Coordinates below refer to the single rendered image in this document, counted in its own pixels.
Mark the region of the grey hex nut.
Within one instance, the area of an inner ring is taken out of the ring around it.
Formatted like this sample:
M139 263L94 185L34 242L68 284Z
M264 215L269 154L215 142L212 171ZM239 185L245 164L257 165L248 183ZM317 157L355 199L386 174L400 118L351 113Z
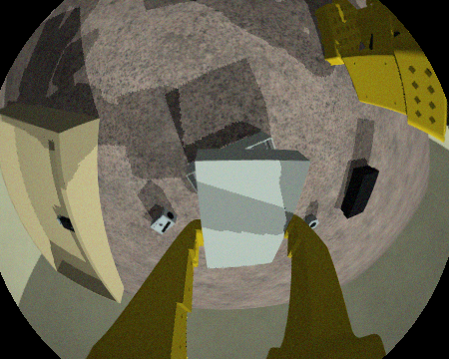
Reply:
M315 228L319 224L318 219L315 217L315 215L310 216L305 222L308 223L311 228Z

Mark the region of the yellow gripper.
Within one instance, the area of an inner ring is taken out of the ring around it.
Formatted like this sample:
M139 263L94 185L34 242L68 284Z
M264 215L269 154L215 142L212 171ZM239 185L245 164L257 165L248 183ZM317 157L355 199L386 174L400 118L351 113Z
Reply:
M379 335L354 335L329 250L298 215L284 238L291 258L286 327L266 359L382 359ZM200 219L177 236L86 359L187 359L187 312L204 245Z

